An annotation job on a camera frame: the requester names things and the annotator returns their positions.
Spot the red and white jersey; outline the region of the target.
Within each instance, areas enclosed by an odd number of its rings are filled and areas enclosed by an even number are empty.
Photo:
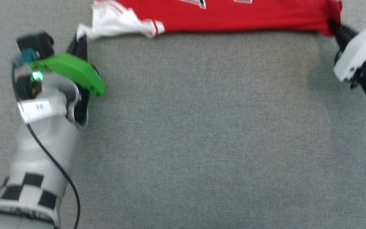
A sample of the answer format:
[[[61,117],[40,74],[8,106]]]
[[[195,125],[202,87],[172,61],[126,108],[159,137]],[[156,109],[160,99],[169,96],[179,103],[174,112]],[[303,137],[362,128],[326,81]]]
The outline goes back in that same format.
[[[332,36],[327,21],[340,22],[342,0],[93,0],[91,8],[92,24],[79,24],[77,39],[271,29]]]

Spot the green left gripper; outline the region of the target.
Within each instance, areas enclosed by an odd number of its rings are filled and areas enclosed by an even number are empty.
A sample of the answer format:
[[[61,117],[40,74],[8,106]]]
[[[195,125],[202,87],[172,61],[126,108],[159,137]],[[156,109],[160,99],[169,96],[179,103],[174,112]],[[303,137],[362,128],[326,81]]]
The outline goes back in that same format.
[[[91,96],[102,96],[105,83],[97,70],[88,61],[87,36],[75,35],[68,45],[67,53],[55,54],[46,59],[28,62],[38,71],[51,71],[67,77],[75,84],[89,90]]]

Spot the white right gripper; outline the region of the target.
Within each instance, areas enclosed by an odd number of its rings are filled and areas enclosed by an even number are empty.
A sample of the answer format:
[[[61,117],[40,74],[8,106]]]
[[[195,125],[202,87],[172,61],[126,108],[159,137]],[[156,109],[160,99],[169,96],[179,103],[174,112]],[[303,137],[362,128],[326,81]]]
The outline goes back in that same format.
[[[334,19],[328,19],[327,24],[342,52],[334,74],[341,82],[351,80],[356,69],[366,61],[366,28],[358,32]]]

